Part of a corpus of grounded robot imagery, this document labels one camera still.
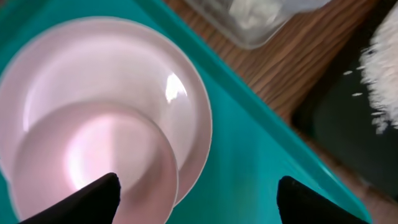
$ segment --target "pink plate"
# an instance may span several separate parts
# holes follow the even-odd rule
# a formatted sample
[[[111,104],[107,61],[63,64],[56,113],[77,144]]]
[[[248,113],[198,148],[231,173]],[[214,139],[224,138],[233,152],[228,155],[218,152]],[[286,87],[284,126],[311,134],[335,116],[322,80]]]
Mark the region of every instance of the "pink plate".
[[[177,198],[178,169],[162,131],[127,107],[77,103],[41,119],[25,136],[9,190],[25,220],[103,175],[121,183],[115,224],[165,223]]]
[[[158,32],[115,17],[60,24],[30,41],[0,86],[0,164],[10,178],[19,143],[31,128],[72,103],[127,105],[160,127],[179,169],[177,201],[193,187],[211,143],[211,110],[187,56]]]

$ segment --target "tray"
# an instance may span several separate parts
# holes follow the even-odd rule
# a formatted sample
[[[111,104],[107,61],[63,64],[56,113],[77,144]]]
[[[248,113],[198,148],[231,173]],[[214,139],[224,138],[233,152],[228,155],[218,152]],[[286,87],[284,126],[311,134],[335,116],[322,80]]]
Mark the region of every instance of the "tray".
[[[174,41],[193,61],[213,110],[210,156],[168,223],[281,223],[278,181],[290,175],[363,220],[363,204],[161,0],[13,0],[0,11],[0,70],[31,38],[85,16],[117,16]],[[0,181],[0,223],[15,223]]]
[[[294,125],[324,146],[339,161],[398,201],[398,129],[376,134],[369,90],[361,83],[362,51],[397,0],[380,0],[347,41],[321,80],[294,114]]]

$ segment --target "plate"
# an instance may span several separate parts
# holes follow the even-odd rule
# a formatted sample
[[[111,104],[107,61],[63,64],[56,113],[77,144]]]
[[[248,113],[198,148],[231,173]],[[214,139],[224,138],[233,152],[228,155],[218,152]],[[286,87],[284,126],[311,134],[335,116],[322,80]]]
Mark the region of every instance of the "plate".
[[[177,201],[197,181],[211,144],[211,109],[195,67],[169,39],[116,17],[69,21],[12,59],[0,86],[0,158],[9,179],[18,144],[51,112],[79,102],[137,109],[169,140],[179,169]]]

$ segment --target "plastic container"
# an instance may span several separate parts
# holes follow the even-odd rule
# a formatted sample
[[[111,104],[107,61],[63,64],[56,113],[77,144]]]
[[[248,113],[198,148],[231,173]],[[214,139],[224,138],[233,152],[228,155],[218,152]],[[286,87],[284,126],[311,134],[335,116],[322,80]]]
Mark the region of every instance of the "plastic container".
[[[244,49],[265,44],[296,13],[330,0],[186,0],[227,38]]]
[[[116,16],[167,36],[207,89],[213,139],[206,166],[167,223],[281,224],[277,188],[289,175],[371,223],[364,205],[163,0],[13,0],[0,11],[0,71],[31,38],[70,19]],[[0,177],[0,223],[16,223]]]

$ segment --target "clear plastic container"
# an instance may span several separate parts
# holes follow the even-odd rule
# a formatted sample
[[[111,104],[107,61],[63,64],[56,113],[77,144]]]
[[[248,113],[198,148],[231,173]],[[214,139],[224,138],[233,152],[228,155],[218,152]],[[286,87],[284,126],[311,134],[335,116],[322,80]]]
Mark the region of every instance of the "clear plastic container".
[[[292,16],[330,0],[185,0],[244,49],[265,44]]]

